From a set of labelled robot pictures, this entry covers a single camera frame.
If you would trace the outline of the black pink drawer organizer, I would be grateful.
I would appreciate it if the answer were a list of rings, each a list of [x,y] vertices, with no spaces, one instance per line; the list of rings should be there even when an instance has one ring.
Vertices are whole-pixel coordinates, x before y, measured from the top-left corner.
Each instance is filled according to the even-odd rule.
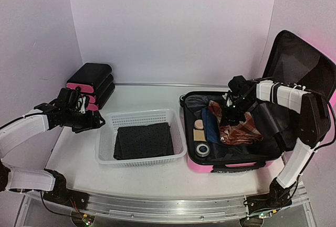
[[[87,111],[98,111],[115,91],[112,67],[105,63],[85,63],[72,75],[66,87],[77,90],[88,100]]]

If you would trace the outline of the pink hard-shell suitcase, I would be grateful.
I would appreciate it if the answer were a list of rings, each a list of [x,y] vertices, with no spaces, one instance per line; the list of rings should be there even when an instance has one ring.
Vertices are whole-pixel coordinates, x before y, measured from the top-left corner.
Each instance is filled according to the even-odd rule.
[[[256,79],[304,85],[330,100],[335,92],[335,63],[297,35],[284,30],[275,38],[262,77]],[[215,101],[223,108],[232,103],[227,97],[229,93],[230,89],[224,92],[194,91],[180,98],[186,131],[187,163],[195,172],[242,172],[258,169],[270,165],[283,153],[293,150],[294,142],[282,139],[289,132],[288,110],[273,104],[256,104],[248,111],[264,137],[261,142],[234,146],[217,145],[207,140],[195,142],[194,122],[202,119],[202,116],[195,116],[189,111],[185,106],[185,99],[192,95],[205,95],[209,101]],[[195,147],[199,143],[210,146],[211,152],[207,157],[196,155]]]

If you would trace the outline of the black dotted garment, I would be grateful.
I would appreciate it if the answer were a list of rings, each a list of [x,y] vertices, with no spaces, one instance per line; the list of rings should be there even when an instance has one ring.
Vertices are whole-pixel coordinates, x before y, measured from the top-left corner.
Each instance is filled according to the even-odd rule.
[[[113,157],[116,160],[174,155],[168,123],[118,128]]]

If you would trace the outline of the blue item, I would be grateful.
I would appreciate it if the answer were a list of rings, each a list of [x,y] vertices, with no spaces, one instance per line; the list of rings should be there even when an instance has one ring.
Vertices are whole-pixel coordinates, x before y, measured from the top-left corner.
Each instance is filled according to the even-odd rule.
[[[201,109],[201,116],[206,140],[210,143],[223,145],[221,141],[216,116],[208,109]]]

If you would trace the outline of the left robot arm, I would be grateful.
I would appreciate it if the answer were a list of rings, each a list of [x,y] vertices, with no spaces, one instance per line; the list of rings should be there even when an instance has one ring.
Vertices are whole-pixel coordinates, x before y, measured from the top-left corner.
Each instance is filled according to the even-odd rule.
[[[75,134],[100,129],[105,120],[99,111],[87,109],[89,102],[77,90],[62,88],[49,103],[35,106],[28,113],[1,126],[1,158],[30,139],[56,127],[68,127]],[[67,187],[65,176],[52,169],[28,169],[1,163],[1,191],[39,191],[42,198],[57,204],[74,205],[87,199],[84,192]]]

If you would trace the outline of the white plastic mesh basket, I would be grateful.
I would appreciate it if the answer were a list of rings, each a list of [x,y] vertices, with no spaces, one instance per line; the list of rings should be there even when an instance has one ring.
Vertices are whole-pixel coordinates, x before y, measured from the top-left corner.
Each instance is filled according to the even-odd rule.
[[[98,164],[137,167],[171,163],[185,156],[187,144],[173,109],[113,112],[104,116],[95,143]]]

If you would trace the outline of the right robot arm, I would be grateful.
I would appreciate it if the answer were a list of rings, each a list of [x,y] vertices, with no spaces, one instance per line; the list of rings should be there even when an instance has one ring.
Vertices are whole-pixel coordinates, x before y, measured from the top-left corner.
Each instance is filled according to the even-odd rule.
[[[221,126],[237,125],[245,113],[256,104],[273,104],[288,110],[289,132],[282,139],[294,142],[292,154],[282,171],[273,179],[269,192],[246,199],[251,214],[279,210],[291,205],[300,176],[331,125],[335,114],[329,99],[304,85],[285,84],[271,79],[246,80],[242,75],[233,77],[229,84],[232,102],[223,110]]]

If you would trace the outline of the red brown patterned garment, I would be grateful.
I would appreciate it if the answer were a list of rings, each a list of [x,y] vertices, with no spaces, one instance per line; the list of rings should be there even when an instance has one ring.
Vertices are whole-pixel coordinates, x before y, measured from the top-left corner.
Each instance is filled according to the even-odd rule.
[[[219,139],[225,145],[250,145],[261,142],[264,137],[256,128],[254,119],[250,112],[245,112],[238,123],[230,125],[228,119],[224,118],[224,109],[215,101],[210,100],[209,111],[215,116],[218,126]]]

